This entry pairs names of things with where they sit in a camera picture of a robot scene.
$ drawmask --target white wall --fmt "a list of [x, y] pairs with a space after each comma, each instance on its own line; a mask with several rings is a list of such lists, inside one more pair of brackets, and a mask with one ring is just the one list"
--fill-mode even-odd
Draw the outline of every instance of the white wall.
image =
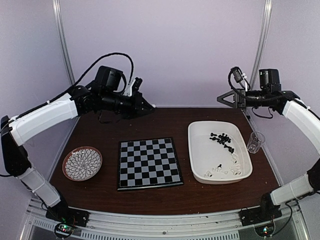
[[[294, 91], [318, 115], [319, 27], [319, 1], [273, 1], [271, 25], [261, 63], [261, 69], [278, 69], [282, 89]], [[266, 146], [284, 183], [304, 174], [319, 159], [309, 140], [283, 116], [275, 114], [271, 120], [257, 117], [253, 120], [266, 137]], [[320, 196], [316, 194], [300, 202], [312, 239], [318, 240]]]
[[[68, 87], [51, 0], [1, 0], [0, 33], [0, 117], [18, 115]], [[57, 125], [26, 146], [46, 178], [72, 124]], [[6, 174], [2, 153], [0, 173]], [[18, 180], [0, 178], [0, 239], [17, 239], [30, 198]]]
[[[75, 78], [98, 57], [129, 54], [141, 92], [158, 106], [216, 107], [230, 90], [230, 68], [250, 73], [258, 46], [264, 0], [61, 1]], [[101, 61], [123, 70], [121, 56]], [[93, 80], [94, 68], [84, 83]]]

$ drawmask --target clear glass cup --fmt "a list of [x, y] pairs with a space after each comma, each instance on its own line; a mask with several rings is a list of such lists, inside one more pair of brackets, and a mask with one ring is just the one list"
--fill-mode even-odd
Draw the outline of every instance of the clear glass cup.
[[246, 145], [246, 148], [248, 149], [249, 153], [256, 154], [265, 141], [266, 138], [261, 132], [254, 131], [250, 135], [250, 139]]

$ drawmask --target decorative plate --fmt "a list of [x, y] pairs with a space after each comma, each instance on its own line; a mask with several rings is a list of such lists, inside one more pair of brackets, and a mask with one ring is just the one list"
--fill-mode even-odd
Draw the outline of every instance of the decorative plate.
[[78, 147], [65, 157], [62, 164], [64, 175], [73, 181], [85, 181], [92, 178], [102, 165], [101, 153], [94, 147]]

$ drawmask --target robotic arm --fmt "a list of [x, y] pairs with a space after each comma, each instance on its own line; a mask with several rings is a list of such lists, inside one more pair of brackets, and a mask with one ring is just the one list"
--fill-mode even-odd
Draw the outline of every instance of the robotic arm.
[[141, 78], [133, 79], [126, 88], [115, 92], [122, 71], [101, 66], [94, 81], [76, 85], [53, 102], [43, 104], [19, 116], [1, 119], [1, 143], [6, 171], [38, 196], [47, 206], [46, 216], [67, 225], [85, 227], [89, 213], [69, 208], [63, 196], [34, 168], [23, 144], [38, 133], [68, 119], [91, 111], [112, 111], [123, 119], [133, 119], [154, 112], [139, 92]]
[[[219, 96], [217, 101], [232, 108], [269, 107], [292, 121], [311, 141], [320, 154], [320, 119], [307, 107], [292, 91], [282, 91], [279, 72], [277, 69], [259, 70], [260, 89], [237, 89], [231, 83], [231, 75], [237, 83], [244, 81], [246, 76], [239, 67], [233, 67], [228, 75], [231, 91]], [[233, 95], [233, 102], [224, 98]], [[244, 226], [270, 220], [272, 216], [279, 216], [279, 207], [288, 201], [299, 199], [320, 190], [320, 159], [306, 174], [294, 179], [290, 183], [268, 192], [261, 197], [258, 209], [241, 211]]]

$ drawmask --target dark wooden table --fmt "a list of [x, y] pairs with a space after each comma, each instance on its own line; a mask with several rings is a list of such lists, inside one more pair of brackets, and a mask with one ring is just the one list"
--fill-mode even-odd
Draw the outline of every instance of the dark wooden table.
[[[262, 150], [251, 154], [252, 174], [237, 183], [202, 184], [193, 177], [188, 151], [188, 125], [195, 121], [224, 121], [235, 124], [248, 142], [252, 129], [243, 113], [230, 108], [157, 108], [155, 113], [116, 122], [106, 112], [100, 124], [97, 115], [80, 118], [51, 178], [72, 207], [122, 214], [176, 215], [213, 213], [257, 206], [262, 194], [278, 187]], [[117, 191], [119, 141], [173, 137], [184, 185]], [[64, 157], [80, 146], [97, 148], [103, 158], [100, 171], [83, 182], [68, 180], [62, 172]]]

